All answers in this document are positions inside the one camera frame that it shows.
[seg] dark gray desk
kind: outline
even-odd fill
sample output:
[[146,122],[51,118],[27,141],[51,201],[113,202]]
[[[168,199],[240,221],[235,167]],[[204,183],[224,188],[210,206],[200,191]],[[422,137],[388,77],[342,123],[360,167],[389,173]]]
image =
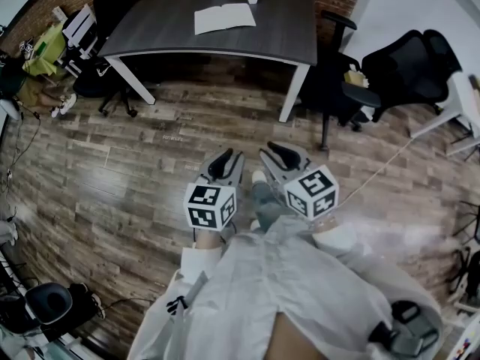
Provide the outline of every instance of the dark gray desk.
[[285,122],[308,68],[317,63],[314,0],[259,0],[251,5],[256,27],[194,34],[194,12],[247,0],[140,0],[125,15],[99,56],[149,104],[154,97],[123,64],[121,56],[146,53],[220,53],[295,65],[280,121]]

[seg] white cable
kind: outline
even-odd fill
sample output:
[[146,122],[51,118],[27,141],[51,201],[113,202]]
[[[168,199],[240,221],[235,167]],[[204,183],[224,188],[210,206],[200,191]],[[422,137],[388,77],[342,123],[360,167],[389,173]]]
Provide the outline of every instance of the white cable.
[[372,176],[370,176],[370,177],[365,181],[365,183],[363,183],[362,185],[360,185],[360,187],[358,187],[358,188],[355,189],[353,192],[351,192],[351,193],[346,197],[346,199],[338,205],[337,209],[339,209],[339,208],[340,208],[342,205],[344,205],[348,200],[350,200],[350,199],[353,197],[353,195],[357,194],[362,188],[364,188],[369,182],[371,182],[371,181],[375,178],[375,176],[377,176],[380,172],[382,172],[382,171],[393,161],[393,159],[395,159],[400,153],[402,153],[402,152],[404,151],[404,149],[405,149],[407,146],[410,145],[410,143],[411,143],[413,140],[415,140],[415,139],[410,139],[407,144],[405,144],[402,148],[400,148],[400,149],[397,151],[397,153],[395,153],[392,157],[390,157],[390,159],[389,159],[385,164],[383,164]]

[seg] yellow cloth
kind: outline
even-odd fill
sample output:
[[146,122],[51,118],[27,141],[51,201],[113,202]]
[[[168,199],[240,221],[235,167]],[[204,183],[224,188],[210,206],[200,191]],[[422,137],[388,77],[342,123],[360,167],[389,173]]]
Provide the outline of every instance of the yellow cloth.
[[51,75],[57,73],[57,67],[53,63],[60,57],[66,46],[62,29],[63,22],[49,28],[40,36],[34,46],[34,51],[36,52],[42,43],[45,43],[46,46],[41,55],[25,61],[23,70],[27,74],[37,76],[39,74]]

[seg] sleeve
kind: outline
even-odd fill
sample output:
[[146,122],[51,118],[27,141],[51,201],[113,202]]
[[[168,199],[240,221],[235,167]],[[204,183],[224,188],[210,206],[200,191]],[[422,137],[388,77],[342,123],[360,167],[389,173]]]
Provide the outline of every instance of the sleeve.
[[202,272],[208,278],[213,275],[220,261],[222,248],[194,249],[184,248],[181,252],[180,269],[172,276],[166,292],[146,311],[142,324],[133,340],[127,360],[161,358],[172,332],[168,329],[170,314],[167,303],[180,295],[186,295]]
[[422,356],[423,359],[432,359],[442,343],[443,322],[440,306],[431,294],[404,270],[375,256],[366,244],[357,239],[351,224],[316,233],[313,239],[320,250],[331,254],[364,281],[380,290],[390,304],[399,300],[410,300],[422,309],[440,334],[437,344]]

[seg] white desk leg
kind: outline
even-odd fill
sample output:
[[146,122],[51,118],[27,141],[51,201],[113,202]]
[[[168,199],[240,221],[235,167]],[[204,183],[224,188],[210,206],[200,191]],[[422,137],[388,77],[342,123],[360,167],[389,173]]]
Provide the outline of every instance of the white desk leg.
[[135,77],[131,70],[120,60],[119,57],[106,57],[105,58],[112,67],[118,72],[118,74],[124,78],[124,80],[130,84],[130,86],[135,89],[136,93],[138,93],[143,100],[145,100],[148,104],[153,105],[155,104],[155,97],[147,91],[142,83]]
[[308,64],[299,64],[295,73],[293,74],[292,82],[290,83],[290,88],[288,88],[288,93],[286,94],[285,101],[283,102],[282,112],[280,114],[279,122],[286,122],[288,119],[288,115],[292,111],[293,104],[295,103],[295,99],[297,98],[300,88],[307,76],[308,68],[310,65]]
[[418,130],[415,132],[410,131],[410,137],[415,139],[422,134],[426,134],[428,131],[446,123],[448,120],[452,120],[459,116],[461,112],[453,105],[447,106],[442,113],[440,113],[437,117],[432,118],[430,121],[427,121],[423,124]]
[[454,145],[450,145],[449,147],[447,147],[445,154],[447,156],[450,156],[455,153],[462,152],[465,149],[477,146],[478,144],[480,144],[480,137],[476,137],[475,139],[473,137],[469,137],[468,139],[462,140],[455,143]]

